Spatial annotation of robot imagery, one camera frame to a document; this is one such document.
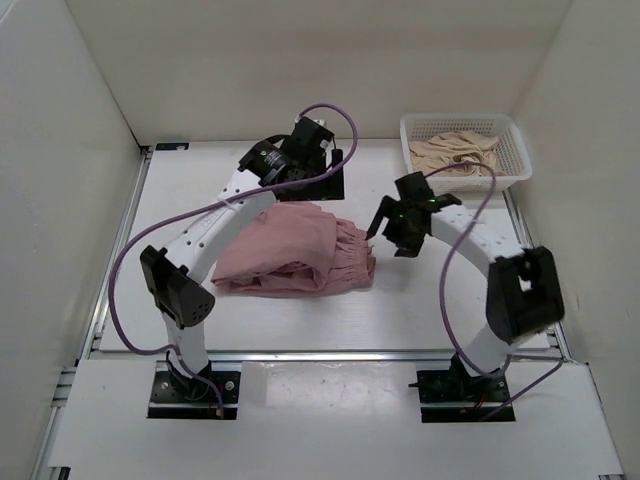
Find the pink trousers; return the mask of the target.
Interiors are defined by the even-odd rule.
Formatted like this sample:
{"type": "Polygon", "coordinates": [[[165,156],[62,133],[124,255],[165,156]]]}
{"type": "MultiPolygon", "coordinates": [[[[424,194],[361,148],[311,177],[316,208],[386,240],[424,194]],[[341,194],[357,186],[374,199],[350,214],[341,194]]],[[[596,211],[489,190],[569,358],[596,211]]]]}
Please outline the pink trousers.
{"type": "Polygon", "coordinates": [[[277,203],[217,260],[211,282],[228,294],[337,295],[368,289],[376,258],[366,232],[309,202],[277,203]]]}

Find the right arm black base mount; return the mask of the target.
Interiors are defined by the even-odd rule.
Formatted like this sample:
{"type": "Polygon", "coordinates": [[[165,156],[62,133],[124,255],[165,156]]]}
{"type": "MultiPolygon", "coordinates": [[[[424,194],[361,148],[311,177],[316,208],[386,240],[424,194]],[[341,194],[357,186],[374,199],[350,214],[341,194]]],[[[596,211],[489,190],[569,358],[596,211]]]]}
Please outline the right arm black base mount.
{"type": "Polygon", "coordinates": [[[421,422],[454,424],[475,422],[514,422],[513,407],[504,376],[494,380],[463,379],[449,370],[418,370],[416,380],[408,385],[418,391],[421,422]]]}

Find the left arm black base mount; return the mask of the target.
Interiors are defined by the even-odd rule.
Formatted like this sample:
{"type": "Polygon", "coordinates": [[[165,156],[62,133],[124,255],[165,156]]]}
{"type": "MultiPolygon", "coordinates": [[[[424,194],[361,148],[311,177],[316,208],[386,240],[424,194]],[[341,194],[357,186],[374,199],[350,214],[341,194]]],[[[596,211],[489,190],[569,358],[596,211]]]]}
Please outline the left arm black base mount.
{"type": "Polygon", "coordinates": [[[149,395],[147,417],[162,420],[236,420],[241,375],[240,364],[213,364],[209,379],[221,395],[223,409],[220,409],[218,398],[208,385],[195,380],[191,389],[188,389],[165,364],[158,364],[149,395]]]}

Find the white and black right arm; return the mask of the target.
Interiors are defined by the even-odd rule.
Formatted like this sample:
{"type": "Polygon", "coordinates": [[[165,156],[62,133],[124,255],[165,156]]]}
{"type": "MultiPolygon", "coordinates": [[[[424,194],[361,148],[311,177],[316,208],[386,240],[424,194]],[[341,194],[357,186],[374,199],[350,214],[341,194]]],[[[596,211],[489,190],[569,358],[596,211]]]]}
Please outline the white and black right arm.
{"type": "Polygon", "coordinates": [[[441,270],[438,301],[443,324],[461,367],[449,375],[449,387],[470,400],[498,375],[519,346],[565,317],[553,254],[544,246],[524,248],[479,221],[452,195],[424,200],[382,198],[367,230],[381,232],[396,246],[397,257],[415,258],[427,236],[449,245],[441,270]],[[446,306],[447,273],[461,255],[486,278],[486,324],[467,344],[455,336],[446,306]]]}

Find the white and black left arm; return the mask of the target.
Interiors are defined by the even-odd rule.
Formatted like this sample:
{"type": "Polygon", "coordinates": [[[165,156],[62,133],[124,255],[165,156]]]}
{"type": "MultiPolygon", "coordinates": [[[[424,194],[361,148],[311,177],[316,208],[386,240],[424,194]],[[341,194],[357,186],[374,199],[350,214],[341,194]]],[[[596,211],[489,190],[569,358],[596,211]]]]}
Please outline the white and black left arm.
{"type": "Polygon", "coordinates": [[[215,297],[206,276],[232,241],[259,214],[287,195],[303,200],[341,199],[325,173],[343,177],[341,149],[326,140],[298,141],[276,135],[252,146],[220,192],[220,207],[201,215],[174,240],[144,248],[140,262],[147,289],[165,323],[171,349],[166,355],[170,382],[186,399],[211,393],[211,363],[203,322],[215,297]]]}

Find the beige trousers in basket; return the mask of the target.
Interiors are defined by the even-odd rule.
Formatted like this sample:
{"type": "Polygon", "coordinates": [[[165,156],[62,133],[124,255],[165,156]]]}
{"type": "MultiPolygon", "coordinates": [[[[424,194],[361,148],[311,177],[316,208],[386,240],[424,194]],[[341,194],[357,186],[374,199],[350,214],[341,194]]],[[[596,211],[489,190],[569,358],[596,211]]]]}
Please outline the beige trousers in basket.
{"type": "Polygon", "coordinates": [[[413,168],[437,176],[483,177],[490,167],[497,176],[505,176],[497,165],[496,148],[500,139],[473,131],[441,133],[425,141],[408,143],[413,168]]]}

